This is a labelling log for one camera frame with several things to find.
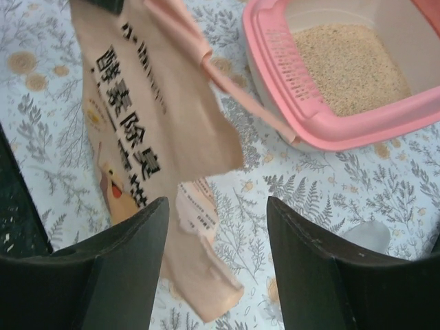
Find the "clear plastic scoop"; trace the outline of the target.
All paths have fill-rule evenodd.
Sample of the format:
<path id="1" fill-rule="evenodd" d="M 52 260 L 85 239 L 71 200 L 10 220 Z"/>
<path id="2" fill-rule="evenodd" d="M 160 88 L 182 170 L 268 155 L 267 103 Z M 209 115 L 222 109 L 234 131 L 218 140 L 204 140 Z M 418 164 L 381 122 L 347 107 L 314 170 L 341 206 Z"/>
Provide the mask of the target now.
<path id="1" fill-rule="evenodd" d="M 383 223 L 367 221 L 346 231 L 342 238 L 368 250 L 385 254 L 391 241 L 391 233 Z"/>

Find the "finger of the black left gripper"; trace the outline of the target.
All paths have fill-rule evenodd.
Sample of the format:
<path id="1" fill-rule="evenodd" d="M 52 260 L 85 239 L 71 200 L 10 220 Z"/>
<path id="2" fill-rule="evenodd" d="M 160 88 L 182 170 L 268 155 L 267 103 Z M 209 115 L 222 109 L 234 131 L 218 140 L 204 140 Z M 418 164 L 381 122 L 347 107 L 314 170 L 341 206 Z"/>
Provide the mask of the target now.
<path id="1" fill-rule="evenodd" d="M 124 0 L 86 0 L 78 2 L 78 9 L 87 14 L 121 14 Z"/>

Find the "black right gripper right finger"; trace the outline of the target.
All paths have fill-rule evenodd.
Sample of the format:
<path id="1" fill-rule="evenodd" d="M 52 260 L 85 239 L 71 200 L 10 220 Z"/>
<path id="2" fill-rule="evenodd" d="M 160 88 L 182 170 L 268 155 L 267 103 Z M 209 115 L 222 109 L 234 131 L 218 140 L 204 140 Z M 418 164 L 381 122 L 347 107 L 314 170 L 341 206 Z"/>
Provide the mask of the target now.
<path id="1" fill-rule="evenodd" d="M 267 227 L 286 329 L 438 329 L 439 248 L 416 261 L 380 254 L 276 197 Z"/>

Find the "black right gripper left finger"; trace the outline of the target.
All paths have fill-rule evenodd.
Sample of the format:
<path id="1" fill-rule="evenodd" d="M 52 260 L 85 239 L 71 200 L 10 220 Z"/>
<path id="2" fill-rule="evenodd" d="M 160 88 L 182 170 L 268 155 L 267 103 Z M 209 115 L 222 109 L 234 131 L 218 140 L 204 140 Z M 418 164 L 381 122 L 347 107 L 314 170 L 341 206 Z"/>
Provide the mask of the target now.
<path id="1" fill-rule="evenodd" d="M 2 329 L 148 329 L 168 230 L 165 197 L 49 256 L 1 258 Z"/>

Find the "pink cat litter bag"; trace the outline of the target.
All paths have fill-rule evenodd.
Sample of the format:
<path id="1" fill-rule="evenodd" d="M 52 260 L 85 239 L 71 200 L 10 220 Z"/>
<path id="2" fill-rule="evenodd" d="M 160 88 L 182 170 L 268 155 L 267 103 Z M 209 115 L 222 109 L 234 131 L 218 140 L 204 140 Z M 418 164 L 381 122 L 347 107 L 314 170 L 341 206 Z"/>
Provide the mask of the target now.
<path id="1" fill-rule="evenodd" d="M 212 247 L 218 217 L 206 180 L 242 167 L 243 153 L 211 85 L 290 142 L 295 133 L 211 63 L 210 45 L 182 1 L 124 1 L 118 14 L 96 1 L 70 8 L 83 113 L 112 221 L 168 198 L 161 275 L 211 322 L 243 295 Z"/>

